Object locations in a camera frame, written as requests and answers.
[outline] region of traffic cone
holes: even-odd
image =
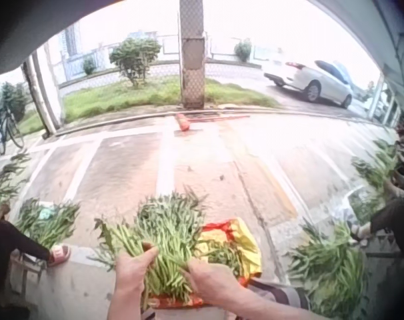
[[[180,126],[180,130],[187,131],[190,129],[190,122],[189,122],[189,120],[187,120],[187,118],[184,114],[178,113],[175,116],[175,119],[177,120],[177,122]]]

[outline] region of bicycle wheel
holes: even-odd
[[[0,154],[1,155],[5,154],[5,144],[6,144],[6,138],[3,135],[2,130],[0,130]]]
[[[20,149],[24,148],[23,135],[18,129],[17,123],[12,118],[7,118],[7,131],[14,144]]]

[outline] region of bicycle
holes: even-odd
[[[4,108],[4,113],[0,117],[0,154],[4,155],[6,150],[7,136],[19,148],[24,148],[24,138],[18,129],[14,115],[8,108]]]

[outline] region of black pants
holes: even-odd
[[[391,229],[404,257],[404,199],[391,200],[371,218],[371,233]]]
[[[5,284],[9,257],[16,249],[41,260],[49,259],[48,249],[26,237],[10,222],[0,220],[0,290]]]

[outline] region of person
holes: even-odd
[[[116,264],[115,290],[112,296],[108,320],[153,319],[154,313],[141,315],[141,294],[147,268],[154,262],[159,250],[152,247],[138,257],[126,253],[119,255]],[[244,319],[324,319],[308,310],[291,307],[260,297],[242,287],[225,265],[207,263],[195,258],[182,271],[194,292],[206,303],[223,308]]]
[[[68,246],[54,246],[48,250],[32,239],[22,234],[14,225],[4,219],[10,208],[8,204],[0,205],[0,293],[5,286],[9,259],[12,251],[18,249],[21,253],[28,254],[47,262],[48,267],[53,267],[65,262],[70,257],[71,250]]]
[[[370,222],[358,226],[349,223],[351,236],[356,241],[369,238],[382,229],[390,229],[395,236],[396,244],[404,258],[404,176],[394,171],[395,186],[390,180],[384,182],[384,190],[392,200],[384,208],[373,214]]]

